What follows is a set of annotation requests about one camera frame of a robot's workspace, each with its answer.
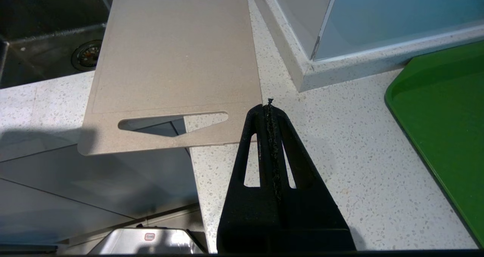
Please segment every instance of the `cutting board handle hole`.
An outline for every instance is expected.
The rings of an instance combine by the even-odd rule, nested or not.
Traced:
[[[228,114],[225,112],[187,116],[155,116],[147,118],[124,119],[118,123],[118,128],[126,131],[177,137],[185,133],[190,133],[202,128],[222,123],[227,119]]]

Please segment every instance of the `green cutting board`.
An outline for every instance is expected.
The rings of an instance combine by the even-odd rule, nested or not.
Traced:
[[[484,246],[484,42],[413,58],[385,101]]]

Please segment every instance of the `white terrazzo countertop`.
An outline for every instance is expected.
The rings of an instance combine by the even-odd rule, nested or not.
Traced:
[[[291,119],[358,250],[476,248],[437,183],[385,106],[399,71],[298,93],[253,0],[249,0],[263,99]],[[75,144],[93,72],[0,90],[0,161]],[[187,130],[219,116],[185,118]],[[192,147],[209,250],[237,144]],[[256,186],[256,148],[247,184]]]

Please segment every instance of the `stainless steel sink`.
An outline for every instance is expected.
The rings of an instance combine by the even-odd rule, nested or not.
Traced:
[[[112,0],[0,0],[0,88],[95,69]]]

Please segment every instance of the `sink drain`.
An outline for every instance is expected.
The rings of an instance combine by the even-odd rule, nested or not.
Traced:
[[[102,40],[92,40],[80,45],[71,56],[74,68],[80,71],[92,71],[96,69]]]

